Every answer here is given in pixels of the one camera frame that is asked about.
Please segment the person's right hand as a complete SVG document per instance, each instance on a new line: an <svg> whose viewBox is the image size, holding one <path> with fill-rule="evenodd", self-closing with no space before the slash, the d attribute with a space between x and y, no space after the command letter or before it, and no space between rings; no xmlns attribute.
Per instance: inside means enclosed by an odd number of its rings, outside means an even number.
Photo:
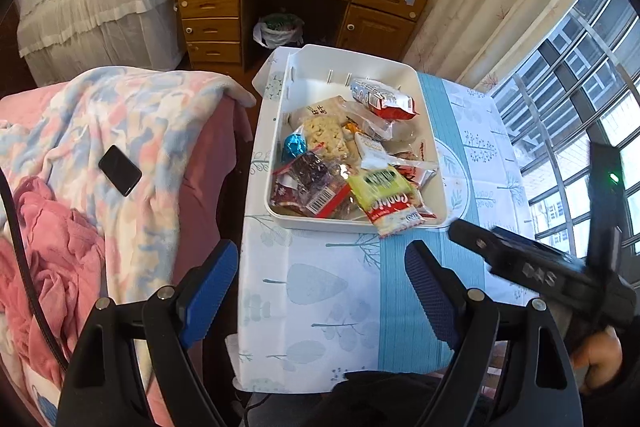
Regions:
<svg viewBox="0 0 640 427"><path fill-rule="evenodd" d="M579 390L590 393L610 383L623 363L623 350L615 329L606 326L580 345L570 356L574 372L582 375Z"/></svg>

